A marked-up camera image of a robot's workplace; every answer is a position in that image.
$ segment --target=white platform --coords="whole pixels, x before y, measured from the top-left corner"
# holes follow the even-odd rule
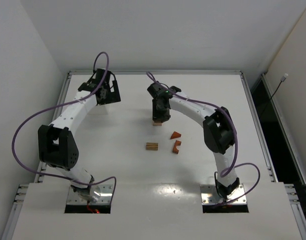
[[[122,102],[106,106],[108,114],[88,115],[75,136],[79,161],[95,180],[117,177],[111,214],[64,214],[69,183],[45,177],[42,184],[30,184],[13,239],[301,239],[284,185],[268,175],[240,76],[156,78],[230,111],[238,132],[238,163],[255,163],[262,174],[247,196],[250,212],[202,213],[199,185],[213,184],[216,170],[202,128],[174,111],[162,127],[152,126],[146,91],[151,81],[145,75],[117,75]],[[66,102],[87,79],[72,76]],[[173,131],[182,134],[178,155],[171,153]],[[146,142],[159,143],[159,150],[145,150]],[[237,174],[246,190],[257,179],[251,166],[238,168]]]

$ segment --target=black cable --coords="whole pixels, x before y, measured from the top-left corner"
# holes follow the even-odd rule
[[[262,113],[259,115],[259,120],[261,119],[261,117],[262,117],[263,113],[265,112],[265,110],[266,110],[268,104],[271,102],[273,96],[275,95],[275,93],[277,92],[277,90],[279,89],[279,87],[281,86],[282,83],[283,83],[283,81],[281,81],[281,82],[278,84],[278,87],[277,87],[276,90],[274,91],[273,95],[272,95],[272,96],[269,98],[269,100],[267,101],[267,103],[266,103],[266,105],[265,105],[265,107],[264,107],[264,110],[263,110]]]
[[[114,74],[114,73],[112,73],[112,72],[111,72],[111,74],[113,75],[114,80],[116,81],[116,76],[115,76],[115,74]]]
[[[169,89],[169,87],[165,84],[165,83],[162,83],[160,81],[158,81],[161,85],[164,85],[165,87],[167,87]]]
[[[112,75],[113,75],[113,77],[114,77],[114,81],[116,81],[116,76],[115,76],[115,74],[114,74],[114,73],[112,73],[112,72],[111,72],[111,74],[112,74]]]

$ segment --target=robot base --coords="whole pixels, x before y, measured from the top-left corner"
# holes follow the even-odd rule
[[[244,193],[244,186],[240,184],[239,187],[228,196],[228,200],[238,198]],[[215,185],[201,185],[201,197],[203,213],[249,213],[246,196],[227,205],[214,206],[223,201],[217,194]]]
[[[100,198],[97,202],[90,202],[87,207],[87,201],[82,199],[77,192],[70,187],[66,200],[66,214],[91,214],[89,209],[98,210],[100,214],[111,213],[111,198],[114,185],[98,185],[100,188]]]

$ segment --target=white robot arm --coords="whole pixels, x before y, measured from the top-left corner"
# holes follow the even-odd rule
[[[187,96],[175,86],[170,87],[172,92],[187,99]],[[197,122],[204,130],[206,146],[214,153],[218,178],[217,188],[221,197],[226,198],[239,186],[239,178],[234,169],[225,177],[220,173],[229,168],[233,161],[234,136],[231,126],[222,113],[204,105],[186,101],[161,88],[157,83],[151,84],[147,89],[153,97],[153,121],[162,123],[170,118],[169,109],[178,111]]]
[[[98,69],[95,79],[91,78],[88,82],[84,82],[79,87],[74,100],[89,95],[98,86],[104,72],[104,70]],[[111,92],[109,85],[111,74],[110,71],[107,72],[103,84],[94,95],[69,105],[57,119],[38,129],[39,159],[59,170],[65,177],[72,179],[73,189],[87,200],[91,200],[88,198],[90,197],[90,187],[78,184],[74,180],[89,184],[94,182],[94,178],[78,162],[79,152],[74,135],[92,108],[97,105],[121,101],[116,79],[112,81],[114,92]]]

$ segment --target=triangular block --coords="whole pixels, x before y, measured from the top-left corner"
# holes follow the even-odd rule
[[[171,139],[177,139],[180,138],[182,135],[178,132],[173,132],[173,134],[171,135]]]

